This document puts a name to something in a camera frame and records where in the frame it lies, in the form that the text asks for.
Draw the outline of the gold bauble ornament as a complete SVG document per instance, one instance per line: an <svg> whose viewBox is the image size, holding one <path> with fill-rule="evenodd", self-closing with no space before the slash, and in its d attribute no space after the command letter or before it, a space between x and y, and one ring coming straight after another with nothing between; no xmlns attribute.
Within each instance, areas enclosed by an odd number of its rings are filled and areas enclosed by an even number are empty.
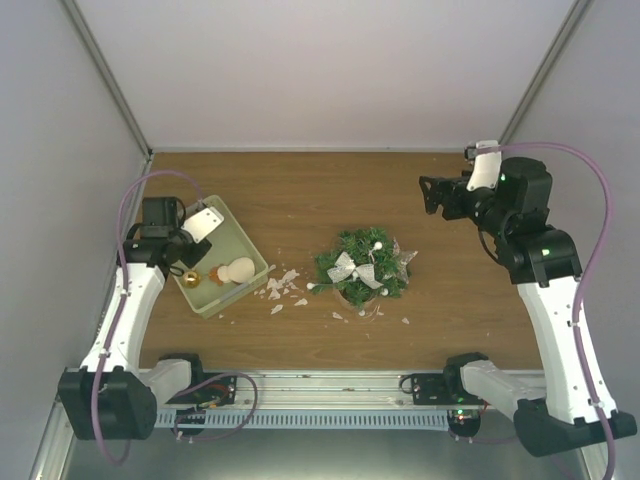
<svg viewBox="0 0 640 480"><path fill-rule="evenodd" d="M187 289L197 288L202 281L201 275L194 270L186 271L181 276L182 285Z"/></svg>

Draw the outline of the light green perforated plastic basket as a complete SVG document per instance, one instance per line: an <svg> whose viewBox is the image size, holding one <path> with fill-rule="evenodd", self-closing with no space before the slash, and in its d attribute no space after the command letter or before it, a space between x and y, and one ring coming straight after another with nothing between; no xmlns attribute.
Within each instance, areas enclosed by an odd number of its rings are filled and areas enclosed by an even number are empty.
<svg viewBox="0 0 640 480"><path fill-rule="evenodd" d="M199 283L191 287L186 285L183 277L175 277L174 280L191 310L207 319L265 285L270 267L219 196L206 197L204 205L222 217L220 226L206 237L211 248L198 263L188 259L187 264L182 261L174 264L177 273L195 272ZM210 278L214 268L230 266L241 258L251 259L255 267L254 275L248 280L220 285Z"/></svg>

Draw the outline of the silver glitter star ornament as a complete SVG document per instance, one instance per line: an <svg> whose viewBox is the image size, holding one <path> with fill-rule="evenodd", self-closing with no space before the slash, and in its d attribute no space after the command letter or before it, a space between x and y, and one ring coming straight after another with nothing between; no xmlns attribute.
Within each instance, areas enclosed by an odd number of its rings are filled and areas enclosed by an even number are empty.
<svg viewBox="0 0 640 480"><path fill-rule="evenodd" d="M393 238L393 255L396 261L396 277L408 284L410 278L409 264L418 255L415 250L402 250L397 239Z"/></svg>

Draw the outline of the small green christmas tree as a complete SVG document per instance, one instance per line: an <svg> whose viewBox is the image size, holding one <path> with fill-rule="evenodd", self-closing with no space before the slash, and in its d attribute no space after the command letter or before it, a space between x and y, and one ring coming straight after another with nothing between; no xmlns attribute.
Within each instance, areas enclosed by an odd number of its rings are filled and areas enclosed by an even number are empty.
<svg viewBox="0 0 640 480"><path fill-rule="evenodd" d="M382 228L345 230L331 249L314 257L316 279L307 289L314 294L331 290L350 307L364 310L379 297L402 296L417 255L402 249Z"/></svg>

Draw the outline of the silver mesh ribbon bow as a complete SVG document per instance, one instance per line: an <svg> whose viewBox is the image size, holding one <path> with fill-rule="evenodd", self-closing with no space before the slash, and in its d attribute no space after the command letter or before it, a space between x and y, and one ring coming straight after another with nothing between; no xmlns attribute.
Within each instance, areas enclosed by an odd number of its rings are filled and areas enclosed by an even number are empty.
<svg viewBox="0 0 640 480"><path fill-rule="evenodd" d="M372 290L383 287L383 284L376 279L375 266L373 264L357 265L345 251L338 256L334 266L327 270L327 275L332 283L339 283L351 278L352 280L360 280Z"/></svg>

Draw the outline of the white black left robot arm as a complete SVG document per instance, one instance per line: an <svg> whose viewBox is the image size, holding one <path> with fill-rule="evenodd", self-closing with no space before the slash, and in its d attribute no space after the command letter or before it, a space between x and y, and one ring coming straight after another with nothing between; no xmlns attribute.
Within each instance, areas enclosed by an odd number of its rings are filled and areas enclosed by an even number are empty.
<svg viewBox="0 0 640 480"><path fill-rule="evenodd" d="M77 369L64 371L58 396L80 440L143 440L157 410L174 396L185 404L203 398L205 378L194 354L170 354L148 372L140 368L150 315L167 279L193 267L212 247L209 235L224 221L214 208L191 207L176 197L142 202L117 261L112 297L99 333Z"/></svg>

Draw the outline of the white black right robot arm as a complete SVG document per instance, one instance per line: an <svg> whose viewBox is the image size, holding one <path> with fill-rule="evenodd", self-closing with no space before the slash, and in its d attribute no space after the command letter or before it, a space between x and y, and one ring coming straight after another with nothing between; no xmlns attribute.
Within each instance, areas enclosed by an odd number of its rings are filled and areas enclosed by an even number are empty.
<svg viewBox="0 0 640 480"><path fill-rule="evenodd" d="M478 397L513 421L525 449L543 457L637 434L604 382L581 301L583 271L570 235L548 224L552 176L526 157L479 156L456 178L422 176L425 210L469 219L496 247L531 320L545 385L527 386L479 353L451 357L444 396L464 405Z"/></svg>

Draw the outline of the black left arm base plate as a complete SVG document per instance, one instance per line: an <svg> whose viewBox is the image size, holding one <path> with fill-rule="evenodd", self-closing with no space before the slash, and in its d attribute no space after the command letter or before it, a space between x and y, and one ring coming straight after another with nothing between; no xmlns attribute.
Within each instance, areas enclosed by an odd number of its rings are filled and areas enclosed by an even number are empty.
<svg viewBox="0 0 640 480"><path fill-rule="evenodd" d="M232 405L235 402L237 376L227 375L221 378L220 372L205 372L202 379L193 380L186 395L174 396L167 401L169 405L191 405L208 409Z"/></svg>

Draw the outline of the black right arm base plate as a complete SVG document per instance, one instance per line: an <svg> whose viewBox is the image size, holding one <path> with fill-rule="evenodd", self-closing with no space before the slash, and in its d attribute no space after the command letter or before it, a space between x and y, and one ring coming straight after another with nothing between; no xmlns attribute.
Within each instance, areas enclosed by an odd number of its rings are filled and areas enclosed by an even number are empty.
<svg viewBox="0 0 640 480"><path fill-rule="evenodd" d="M399 378L398 388L410 395L414 405L483 406L484 401L476 396L451 393L442 373L412 373Z"/></svg>

